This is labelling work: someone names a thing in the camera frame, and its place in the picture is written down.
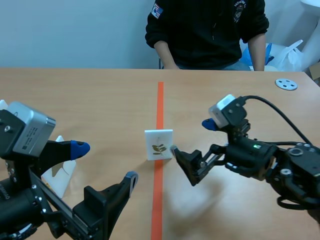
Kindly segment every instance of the jeans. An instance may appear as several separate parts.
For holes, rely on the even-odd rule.
[[[212,67],[212,68],[190,68],[190,67],[184,67],[181,65],[177,65],[180,69],[183,70],[223,70],[223,71],[251,71],[250,67],[241,62],[241,61],[237,61],[231,65],[227,65],[227,66],[221,66],[221,67]]]

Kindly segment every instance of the orange tape line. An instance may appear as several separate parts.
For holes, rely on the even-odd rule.
[[[164,129],[164,82],[158,82],[156,129]],[[151,240],[162,240],[164,161],[154,162]]]

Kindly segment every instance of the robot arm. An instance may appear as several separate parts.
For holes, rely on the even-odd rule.
[[[213,167],[225,166],[244,177],[266,180],[280,195],[277,199],[280,207],[309,210],[317,215],[320,207],[320,149],[313,146],[278,108],[263,98],[263,102],[281,112],[306,143],[250,139],[247,134],[250,123],[245,119],[247,112],[243,105],[252,98],[261,99],[256,96],[234,98],[228,95],[209,108],[212,118],[203,121],[202,125],[211,131],[227,133],[228,144],[212,144],[204,156],[199,150],[189,154],[172,146],[171,151],[177,163],[192,186],[198,184]],[[278,147],[280,145],[294,146],[282,149]]]
[[[9,174],[0,181],[0,240],[26,239],[43,223],[55,238],[67,233],[77,240],[108,240],[138,182],[138,174],[128,172],[119,184],[102,191],[87,186],[84,200],[71,209],[41,175],[84,156],[90,146],[48,141],[55,125],[53,118],[19,102],[0,110],[0,157]]]

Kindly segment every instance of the gray disc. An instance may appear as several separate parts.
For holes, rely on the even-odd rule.
[[[279,78],[275,80],[275,85],[284,90],[293,91],[298,88],[298,84],[290,79]]]

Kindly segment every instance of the plant picture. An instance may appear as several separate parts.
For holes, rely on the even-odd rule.
[[[153,155],[161,155],[161,156],[163,156],[162,153],[163,153],[165,150],[167,150],[167,148],[166,148],[163,144],[160,144],[160,145],[159,145],[159,140],[160,140],[160,138],[158,137],[157,145],[152,145],[152,148],[153,148],[153,150],[155,151],[155,152],[153,153]]]

